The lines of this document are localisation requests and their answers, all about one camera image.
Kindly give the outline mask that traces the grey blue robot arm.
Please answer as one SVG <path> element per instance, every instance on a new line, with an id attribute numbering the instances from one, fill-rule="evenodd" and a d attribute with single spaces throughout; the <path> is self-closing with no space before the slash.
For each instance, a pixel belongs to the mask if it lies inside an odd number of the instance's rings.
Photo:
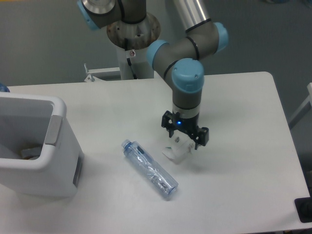
<path id="1" fill-rule="evenodd" d="M 116 47 L 123 80 L 157 73 L 171 88 L 173 109 L 165 112 L 161 121 L 169 136 L 180 131 L 196 146 L 205 146 L 209 130 L 198 125 L 204 84 L 200 60 L 224 49 L 229 35 L 221 23 L 211 20 L 204 2 L 173 2 L 186 33 L 174 44 L 159 38 L 160 23 L 148 13 L 144 0 L 79 0 L 77 5 L 90 29 L 106 29 Z"/>

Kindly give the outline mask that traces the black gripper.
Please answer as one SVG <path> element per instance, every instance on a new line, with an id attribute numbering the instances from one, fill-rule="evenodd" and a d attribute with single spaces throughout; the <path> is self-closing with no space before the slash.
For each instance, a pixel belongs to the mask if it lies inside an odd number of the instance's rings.
<path id="1" fill-rule="evenodd" d="M 173 113 L 166 111 L 162 116 L 161 127 L 165 128 L 169 134 L 169 138 L 174 135 L 174 131 L 178 130 L 187 135 L 195 142 L 195 150 L 199 146 L 206 146 L 209 141 L 209 128 L 198 127 L 198 110 L 173 109 Z"/>

